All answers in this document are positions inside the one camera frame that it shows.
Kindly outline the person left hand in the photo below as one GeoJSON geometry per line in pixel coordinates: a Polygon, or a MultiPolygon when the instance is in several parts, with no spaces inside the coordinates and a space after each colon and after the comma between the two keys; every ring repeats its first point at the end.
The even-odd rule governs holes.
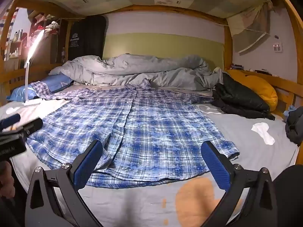
{"type": "Polygon", "coordinates": [[[14,178],[8,161],[1,162],[1,196],[8,199],[15,196],[14,178]]]}

